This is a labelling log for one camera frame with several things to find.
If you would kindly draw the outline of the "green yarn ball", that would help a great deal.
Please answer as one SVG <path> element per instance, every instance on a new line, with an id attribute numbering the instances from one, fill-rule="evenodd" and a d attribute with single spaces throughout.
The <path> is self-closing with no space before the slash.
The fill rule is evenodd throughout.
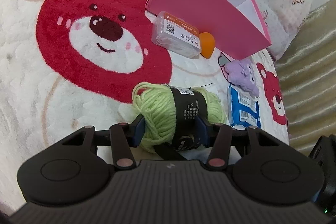
<path id="1" fill-rule="evenodd" d="M 203 87 L 178 88 L 167 84 L 137 84 L 131 94 L 133 108 L 145 118 L 141 147 L 153 153 L 154 146 L 186 136 L 200 115 L 210 123 L 226 123 L 227 116 L 217 94 Z"/>

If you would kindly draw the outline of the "blue wet wipes pack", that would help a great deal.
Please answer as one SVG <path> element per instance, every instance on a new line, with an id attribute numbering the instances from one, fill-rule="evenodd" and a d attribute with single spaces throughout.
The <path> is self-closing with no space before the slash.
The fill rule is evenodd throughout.
<path id="1" fill-rule="evenodd" d="M 249 93 L 230 85 L 227 97 L 228 119 L 231 126 L 261 127 L 259 103 Z"/>

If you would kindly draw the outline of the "orange makeup sponge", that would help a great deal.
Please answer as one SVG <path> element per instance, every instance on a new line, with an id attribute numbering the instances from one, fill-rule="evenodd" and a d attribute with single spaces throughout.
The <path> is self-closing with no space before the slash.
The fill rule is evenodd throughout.
<path id="1" fill-rule="evenodd" d="M 199 34 L 201 44 L 201 55 L 209 59 L 215 49 L 215 38 L 209 32 L 202 32 Z"/>

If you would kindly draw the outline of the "clear floss pick box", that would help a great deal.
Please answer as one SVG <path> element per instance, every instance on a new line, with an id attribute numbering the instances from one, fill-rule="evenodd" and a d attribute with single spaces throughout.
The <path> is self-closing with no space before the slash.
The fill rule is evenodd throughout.
<path id="1" fill-rule="evenodd" d="M 201 53 L 199 30 L 165 11 L 153 22 L 151 41 L 189 59 Z"/>

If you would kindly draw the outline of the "pink cardboard box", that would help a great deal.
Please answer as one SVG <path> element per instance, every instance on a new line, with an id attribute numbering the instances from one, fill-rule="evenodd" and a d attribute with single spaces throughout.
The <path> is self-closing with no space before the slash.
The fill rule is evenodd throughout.
<path id="1" fill-rule="evenodd" d="M 147 0 L 152 14 L 166 11 L 215 38 L 215 46 L 244 59 L 271 45 L 255 0 Z"/>

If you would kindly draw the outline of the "purple plush toy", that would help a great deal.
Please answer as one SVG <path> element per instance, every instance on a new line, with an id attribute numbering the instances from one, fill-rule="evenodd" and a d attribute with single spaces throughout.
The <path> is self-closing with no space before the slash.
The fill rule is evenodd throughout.
<path id="1" fill-rule="evenodd" d="M 252 61 L 249 58 L 232 60 L 224 65 L 223 68 L 229 83 L 239 86 L 243 91 L 248 92 L 253 97 L 259 97 L 259 89 L 256 85 Z"/>

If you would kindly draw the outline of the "gold satin curtain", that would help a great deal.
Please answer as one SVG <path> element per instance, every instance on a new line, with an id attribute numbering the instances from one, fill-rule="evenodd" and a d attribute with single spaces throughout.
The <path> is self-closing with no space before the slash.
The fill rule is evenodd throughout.
<path id="1" fill-rule="evenodd" d="M 312 11 L 276 62 L 289 143 L 308 155 L 335 134 L 335 0 Z"/>

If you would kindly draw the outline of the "bear print blanket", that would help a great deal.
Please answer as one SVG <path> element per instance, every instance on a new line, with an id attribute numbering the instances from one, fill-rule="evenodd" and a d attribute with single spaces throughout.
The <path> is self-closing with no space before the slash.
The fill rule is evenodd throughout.
<path id="1" fill-rule="evenodd" d="M 131 93 L 136 84 L 146 81 L 140 71 L 145 60 L 165 67 L 166 83 L 201 86 L 220 98 L 223 110 L 228 109 L 228 82 L 218 64 L 219 50 L 209 59 L 188 59 L 155 44 L 146 47 L 128 29 L 120 40 L 110 42 L 90 28 L 89 17 L 70 19 L 74 6 L 47 22 L 66 43 L 57 49 L 52 38 L 47 45 L 50 58 L 44 57 L 36 37 L 44 1 L 1 0 L 1 211 L 7 215 L 25 202 L 17 184 L 24 161 L 85 125 L 104 130 L 135 118 Z M 143 1 L 135 0 L 140 9 L 145 7 Z M 49 66 L 54 60 L 62 71 L 72 71 L 70 62 L 76 57 L 83 57 L 85 63 L 74 70 L 75 75 L 101 65 L 110 73 L 120 73 L 121 82 L 102 94 L 83 89 Z"/>

